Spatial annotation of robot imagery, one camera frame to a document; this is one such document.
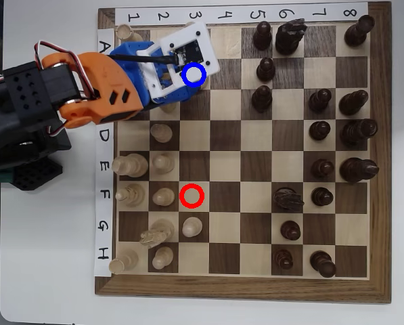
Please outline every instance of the dark wooden square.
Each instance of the dark wooden square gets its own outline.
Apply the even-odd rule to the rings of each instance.
[[[274,59],[274,89],[304,88],[304,58]]]
[[[336,58],[337,88],[367,88],[367,56]]]
[[[119,241],[138,242],[140,234],[149,229],[148,212],[119,211]]]
[[[367,277],[366,246],[336,246],[336,276]]]
[[[240,151],[241,121],[211,121],[210,150]]]
[[[241,185],[238,181],[211,181],[209,183],[210,212],[240,212]]]
[[[336,183],[336,213],[366,214],[367,183]]]
[[[241,243],[271,244],[271,214],[241,213]]]
[[[273,151],[303,151],[304,121],[274,120],[272,121]]]
[[[271,161],[271,151],[241,151],[241,181],[271,181]]]
[[[239,244],[209,244],[210,274],[239,274]]]
[[[241,89],[241,59],[219,59],[220,72],[210,77],[211,89]]]

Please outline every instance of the black pawn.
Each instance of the black pawn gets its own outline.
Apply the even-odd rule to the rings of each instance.
[[[374,26],[374,18],[364,15],[358,19],[355,25],[348,28],[344,34],[344,41],[351,47],[359,46],[365,42],[367,34],[370,33]]]
[[[325,139],[330,134],[331,126],[328,122],[314,122],[309,129],[310,136],[317,141]]]
[[[379,173],[379,167],[370,159],[349,158],[340,166],[340,175],[345,181],[357,183],[372,179]]]
[[[332,98],[331,91],[329,89],[321,89],[311,94],[309,99],[309,108],[316,113],[323,112]]]
[[[354,91],[343,96],[338,103],[338,109],[343,115],[354,115],[369,100],[369,94],[365,90]]]
[[[256,74],[261,81],[270,81],[275,75],[274,61],[271,58],[263,58],[257,67]]]
[[[263,51],[272,42],[271,25],[268,22],[259,22],[253,34],[253,45]]]

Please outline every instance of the black chess piece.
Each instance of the black chess piece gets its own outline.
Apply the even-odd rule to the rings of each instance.
[[[354,115],[369,100],[369,94],[365,90],[354,91],[343,96],[338,103],[338,109],[343,115]]]
[[[340,166],[340,175],[345,181],[357,183],[372,179],[379,173],[379,167],[370,159],[349,158]]]
[[[375,26],[375,20],[369,15],[364,15],[355,25],[352,25],[344,34],[344,41],[351,47],[356,47],[365,42],[367,34]]]

